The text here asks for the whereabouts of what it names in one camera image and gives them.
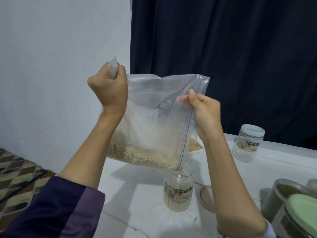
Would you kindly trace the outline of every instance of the green lid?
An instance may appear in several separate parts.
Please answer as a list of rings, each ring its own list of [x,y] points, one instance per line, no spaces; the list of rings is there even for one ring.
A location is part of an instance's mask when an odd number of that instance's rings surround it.
[[[287,200],[286,209],[299,226],[317,237],[317,199],[295,194]]]

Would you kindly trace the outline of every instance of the left hand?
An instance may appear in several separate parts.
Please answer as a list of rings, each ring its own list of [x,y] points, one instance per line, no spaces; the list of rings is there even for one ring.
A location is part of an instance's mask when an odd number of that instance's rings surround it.
[[[118,64],[117,78],[112,80],[109,79],[108,63],[106,63],[96,75],[88,78],[87,84],[102,104],[103,113],[121,120],[128,101],[125,67]]]

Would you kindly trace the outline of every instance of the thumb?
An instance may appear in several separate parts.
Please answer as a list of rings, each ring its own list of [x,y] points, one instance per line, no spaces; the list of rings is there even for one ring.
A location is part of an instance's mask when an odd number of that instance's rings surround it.
[[[194,108],[198,108],[198,105],[200,105],[200,103],[201,103],[201,102],[198,100],[198,97],[197,97],[195,91],[192,90],[192,89],[190,89],[190,90],[188,91],[188,100],[189,100],[190,104],[191,104],[192,106],[194,106]]]

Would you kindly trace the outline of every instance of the hand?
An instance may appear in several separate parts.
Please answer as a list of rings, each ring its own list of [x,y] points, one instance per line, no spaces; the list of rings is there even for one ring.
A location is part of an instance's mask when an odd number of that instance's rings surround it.
[[[109,79],[108,63],[106,63],[96,75],[88,78],[87,83],[102,104],[103,113],[114,116],[120,122],[128,101],[125,67],[118,64],[117,78],[112,80]]]
[[[211,139],[224,134],[220,121],[220,103],[203,94],[196,95],[192,89],[188,91],[188,100],[196,109],[198,135],[204,146],[207,146]]]

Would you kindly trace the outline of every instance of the dark blue sleeve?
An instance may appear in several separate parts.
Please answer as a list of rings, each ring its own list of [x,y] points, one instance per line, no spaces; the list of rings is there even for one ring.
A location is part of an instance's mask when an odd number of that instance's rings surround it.
[[[37,198],[3,232],[7,237],[93,237],[105,194],[51,177]]]

